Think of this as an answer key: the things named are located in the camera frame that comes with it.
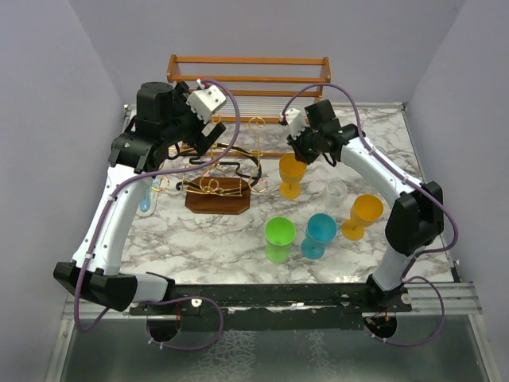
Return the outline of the orange wine glass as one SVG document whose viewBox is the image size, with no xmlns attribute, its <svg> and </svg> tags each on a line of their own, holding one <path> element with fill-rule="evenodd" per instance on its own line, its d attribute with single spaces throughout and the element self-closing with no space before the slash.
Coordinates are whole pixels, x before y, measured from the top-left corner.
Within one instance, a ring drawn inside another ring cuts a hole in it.
<svg viewBox="0 0 509 382">
<path fill-rule="evenodd" d="M 383 210 L 383 202 L 376 195 L 364 194 L 357 197 L 349 218 L 341 225 L 343 236 L 351 241 L 362 239 L 365 229 L 382 216 Z"/>
<path fill-rule="evenodd" d="M 294 153 L 287 153 L 280 158 L 278 169 L 282 180 L 279 193 L 286 199 L 297 198 L 301 194 L 299 183 L 305 175 L 307 165 L 298 161 Z"/>
</svg>

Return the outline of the gold wire wine glass rack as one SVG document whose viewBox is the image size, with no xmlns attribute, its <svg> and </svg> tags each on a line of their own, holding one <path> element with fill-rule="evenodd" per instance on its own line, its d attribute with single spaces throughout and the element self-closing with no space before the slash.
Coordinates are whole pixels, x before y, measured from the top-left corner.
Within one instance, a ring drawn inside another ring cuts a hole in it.
<svg viewBox="0 0 509 382">
<path fill-rule="evenodd" d="M 253 117 L 248 121 L 248 128 L 255 137 L 258 149 L 255 151 L 247 150 L 239 146 L 233 146 L 225 155 L 240 157 L 250 160 L 254 163 L 254 168 L 250 173 L 241 172 L 241 162 L 239 160 L 220 160 L 206 166 L 199 177 L 189 180 L 187 175 L 177 183 L 176 190 L 185 192 L 185 207 L 194 213 L 201 214 L 219 214 L 219 215 L 239 215 L 246 212 L 251 206 L 251 193 L 263 193 L 267 189 L 267 181 L 262 179 L 260 135 L 257 130 L 265 127 L 265 120 L 262 117 Z M 226 148 L 225 143 L 214 143 L 208 152 L 202 156 L 198 155 L 191 146 L 182 144 L 181 147 L 176 144 L 176 153 L 169 159 L 179 157 L 189 157 L 187 167 L 197 167 L 204 164 L 205 157 L 215 159 L 222 154 Z M 156 191 L 162 193 L 169 189 L 170 180 L 167 176 L 157 176 Z"/>
</svg>

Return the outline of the blue plastic wine glass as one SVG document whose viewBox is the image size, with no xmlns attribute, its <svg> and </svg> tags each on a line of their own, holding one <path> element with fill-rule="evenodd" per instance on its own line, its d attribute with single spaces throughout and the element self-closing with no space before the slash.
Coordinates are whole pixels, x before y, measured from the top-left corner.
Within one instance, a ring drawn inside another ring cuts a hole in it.
<svg viewBox="0 0 509 382">
<path fill-rule="evenodd" d="M 337 231 L 336 221 L 330 215 L 318 213 L 311 216 L 301 243 L 302 255 L 307 259 L 320 259 L 326 247 L 335 239 Z"/>
</svg>

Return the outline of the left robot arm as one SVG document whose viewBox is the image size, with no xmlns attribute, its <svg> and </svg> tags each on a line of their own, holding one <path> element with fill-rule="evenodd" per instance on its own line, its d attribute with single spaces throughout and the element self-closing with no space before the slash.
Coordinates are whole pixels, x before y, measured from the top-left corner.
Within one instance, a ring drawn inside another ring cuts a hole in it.
<svg viewBox="0 0 509 382">
<path fill-rule="evenodd" d="M 211 83 L 199 83 L 195 91 L 184 82 L 141 86 L 135 116 L 111 144 L 107 181 L 87 234 L 71 261 L 57 263 L 53 272 L 75 298 L 117 311 L 133 302 L 148 302 L 159 314 L 173 309 L 176 295 L 168 289 L 169 279 L 120 271 L 124 245 L 169 148 L 183 142 L 204 154 L 226 129 L 219 124 L 209 135 L 203 133 L 225 103 Z"/>
</svg>

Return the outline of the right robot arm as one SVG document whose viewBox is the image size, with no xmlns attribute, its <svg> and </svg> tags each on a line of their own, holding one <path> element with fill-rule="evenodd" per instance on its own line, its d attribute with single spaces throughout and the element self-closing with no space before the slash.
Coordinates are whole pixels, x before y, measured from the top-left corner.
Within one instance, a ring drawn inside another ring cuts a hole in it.
<svg viewBox="0 0 509 382">
<path fill-rule="evenodd" d="M 402 288 L 412 259 L 444 230 L 442 188 L 424 183 L 390 162 L 355 124 L 341 125 L 332 105 L 323 100 L 299 111 L 284 110 L 281 124 L 289 127 L 287 143 L 296 159 L 307 165 L 329 154 L 356 171 L 390 207 L 385 227 L 388 247 L 381 263 L 367 279 L 367 305 L 383 311 Z"/>
</svg>

